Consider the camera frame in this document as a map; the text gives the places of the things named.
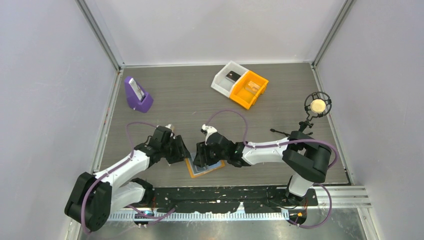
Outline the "orange card holder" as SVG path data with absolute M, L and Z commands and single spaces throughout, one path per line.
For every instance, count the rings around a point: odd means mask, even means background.
M 195 158 L 196 154 L 194 152 L 192 152 L 190 154 L 190 157 L 185 159 L 185 163 L 189 172 L 190 177 L 193 178 L 197 178 L 200 177 L 202 175 L 208 174 L 212 171 L 221 169 L 225 166 L 225 163 L 223 160 L 219 161 L 218 163 L 215 163 L 211 166 L 206 166 L 206 167 L 198 167 L 196 165 L 194 165 L 194 158 Z

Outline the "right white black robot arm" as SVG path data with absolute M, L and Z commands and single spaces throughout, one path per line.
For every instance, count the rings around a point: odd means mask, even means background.
M 292 131 L 285 138 L 268 142 L 233 142 L 218 132 L 208 133 L 196 145 L 193 164 L 204 168 L 219 161 L 241 168 L 262 163 L 284 163 L 294 174 L 290 177 L 284 197 L 291 205 L 299 205 L 313 184 L 326 180 L 333 149 L 301 131 Z

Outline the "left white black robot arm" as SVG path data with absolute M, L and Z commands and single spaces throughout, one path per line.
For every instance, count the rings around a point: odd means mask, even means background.
M 158 125 L 145 142 L 132 147 L 130 153 L 112 166 L 97 172 L 83 172 L 74 184 L 64 214 L 77 221 L 88 232 L 98 231 L 110 214 L 139 204 L 153 203 L 152 184 L 136 177 L 161 159 L 168 164 L 183 162 L 190 156 L 181 135 L 171 124 Z

